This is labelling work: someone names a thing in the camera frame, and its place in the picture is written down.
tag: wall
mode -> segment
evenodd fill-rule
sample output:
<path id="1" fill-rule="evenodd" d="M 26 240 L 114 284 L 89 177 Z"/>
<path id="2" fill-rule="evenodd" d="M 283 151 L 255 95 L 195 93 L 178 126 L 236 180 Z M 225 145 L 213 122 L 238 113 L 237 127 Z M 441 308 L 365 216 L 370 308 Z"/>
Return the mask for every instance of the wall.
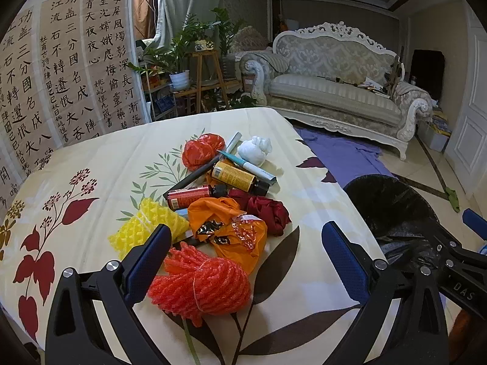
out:
<path id="1" fill-rule="evenodd" d="M 411 16 L 409 54 L 418 50 L 439 50 L 445 56 L 445 74 L 440 107 L 455 127 L 462 106 L 468 65 L 467 19 L 462 0 L 453 0 L 422 10 Z"/>
<path id="2" fill-rule="evenodd" d="M 230 19 L 243 19 L 267 38 L 267 0 L 222 0 Z"/>
<path id="3" fill-rule="evenodd" d="M 297 20 L 300 28 L 343 21 L 389 50 L 398 52 L 399 20 L 379 12 L 328 1 L 282 0 L 282 14 L 285 19 Z"/>

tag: sofa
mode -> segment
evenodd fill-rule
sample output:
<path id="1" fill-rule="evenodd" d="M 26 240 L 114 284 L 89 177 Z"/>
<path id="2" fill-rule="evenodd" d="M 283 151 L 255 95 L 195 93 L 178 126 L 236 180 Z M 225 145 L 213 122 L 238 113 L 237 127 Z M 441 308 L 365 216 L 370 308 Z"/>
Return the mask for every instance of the sofa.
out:
<path id="1" fill-rule="evenodd" d="M 252 26 L 241 28 L 232 37 L 232 43 L 228 49 L 228 57 L 235 60 L 235 75 L 239 81 L 242 80 L 240 72 L 240 60 L 250 52 L 265 52 L 268 49 L 269 41 Z"/>
<path id="2" fill-rule="evenodd" d="M 273 53 L 247 53 L 240 70 L 255 75 L 251 96 L 260 105 L 311 126 L 391 145 L 405 160 L 416 123 L 431 120 L 428 92 L 403 81 L 403 64 L 388 97 L 356 86 L 367 77 L 386 86 L 395 77 L 395 57 L 359 29 L 323 23 L 280 33 Z"/>

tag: red flower print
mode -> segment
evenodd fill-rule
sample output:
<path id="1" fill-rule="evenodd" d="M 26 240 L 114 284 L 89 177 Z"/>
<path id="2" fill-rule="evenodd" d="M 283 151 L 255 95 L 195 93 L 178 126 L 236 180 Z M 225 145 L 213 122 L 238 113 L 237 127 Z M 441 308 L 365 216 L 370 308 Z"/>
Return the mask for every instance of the red flower print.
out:
<path id="1" fill-rule="evenodd" d="M 69 181 L 70 185 L 77 185 L 82 183 L 89 176 L 89 169 L 83 169 L 78 171 L 75 176 Z"/>
<path id="2" fill-rule="evenodd" d="M 54 207 L 54 203 L 58 202 L 60 198 L 61 195 L 59 194 L 59 192 L 57 192 L 55 195 L 52 195 L 49 200 L 44 203 L 44 207 L 42 207 L 42 209 L 46 211 L 51 211 L 51 209 Z"/>
<path id="3" fill-rule="evenodd" d="M 81 196 L 87 195 L 94 191 L 97 182 L 95 179 L 89 180 L 86 184 L 81 187 Z"/>
<path id="4" fill-rule="evenodd" d="M 26 332 L 37 342 L 36 332 L 39 329 L 39 320 L 36 300 L 32 296 L 26 298 L 22 295 L 19 298 L 19 317 Z"/>
<path id="5" fill-rule="evenodd" d="M 42 223 L 40 225 L 41 228 L 49 228 L 49 225 L 51 224 L 51 222 L 53 221 L 52 217 L 49 216 L 49 217 L 45 217 L 43 220 L 42 220 Z"/>
<path id="6" fill-rule="evenodd" d="M 76 187 L 80 182 L 85 181 L 88 175 L 89 169 L 78 171 L 71 179 L 69 184 L 72 187 L 64 194 L 62 202 L 58 203 L 61 199 L 59 192 L 49 197 L 44 203 L 43 210 L 49 212 L 48 214 L 50 215 L 42 219 L 40 232 L 37 231 L 37 225 L 35 225 L 32 233 L 25 238 L 20 246 L 21 250 L 25 247 L 25 250 L 30 253 L 25 255 L 20 262 L 13 282 L 21 284 L 27 280 L 25 295 L 19 297 L 19 317 L 25 330 L 34 340 L 36 340 L 38 330 L 37 303 L 34 297 L 28 295 L 29 285 L 32 286 L 30 284 L 31 281 L 33 281 L 33 284 L 38 285 L 42 297 L 42 306 L 44 306 L 51 291 L 51 286 L 55 281 L 55 271 L 53 254 L 42 249 L 49 236 L 59 225 L 74 223 L 98 199 L 98 197 L 90 199 L 80 198 L 93 192 L 96 187 L 97 182 L 95 179 L 87 181 L 84 185 L 81 185 L 81 188 Z M 22 211 L 23 207 L 23 203 L 14 203 L 9 212 L 12 215 L 17 215 Z"/>

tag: spray can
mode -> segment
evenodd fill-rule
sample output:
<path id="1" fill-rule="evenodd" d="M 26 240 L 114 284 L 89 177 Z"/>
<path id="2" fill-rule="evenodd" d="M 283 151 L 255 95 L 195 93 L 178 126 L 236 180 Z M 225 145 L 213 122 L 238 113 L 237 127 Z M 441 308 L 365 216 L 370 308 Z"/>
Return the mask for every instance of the spray can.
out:
<path id="1" fill-rule="evenodd" d="M 167 193 L 167 205 L 172 210 L 185 209 L 202 197 L 224 197 L 227 195 L 226 185 L 201 185 L 193 188 L 176 189 Z"/>
<path id="2" fill-rule="evenodd" d="M 211 172 L 211 176 L 218 181 L 233 186 L 234 188 L 241 189 L 242 191 L 257 196 L 267 195 L 270 186 L 266 182 L 257 180 L 255 175 L 223 162 L 218 162 L 215 165 Z"/>

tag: blue gripper pad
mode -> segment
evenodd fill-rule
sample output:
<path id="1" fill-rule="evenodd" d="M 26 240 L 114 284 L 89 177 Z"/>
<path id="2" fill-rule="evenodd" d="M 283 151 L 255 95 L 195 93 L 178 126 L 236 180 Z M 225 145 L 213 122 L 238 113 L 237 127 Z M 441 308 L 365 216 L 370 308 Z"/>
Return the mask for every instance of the blue gripper pad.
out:
<path id="1" fill-rule="evenodd" d="M 471 209 L 466 209 L 462 215 L 463 223 L 477 233 L 481 238 L 487 240 L 487 221 Z"/>
<path id="2" fill-rule="evenodd" d="M 321 231 L 321 241 L 348 295 L 362 306 L 369 299 L 369 278 L 347 245 L 337 224 L 328 222 Z"/>
<path id="3" fill-rule="evenodd" d="M 145 244 L 133 247 L 125 256 L 122 265 L 128 306 L 143 300 L 170 247 L 171 230 L 159 225 Z"/>

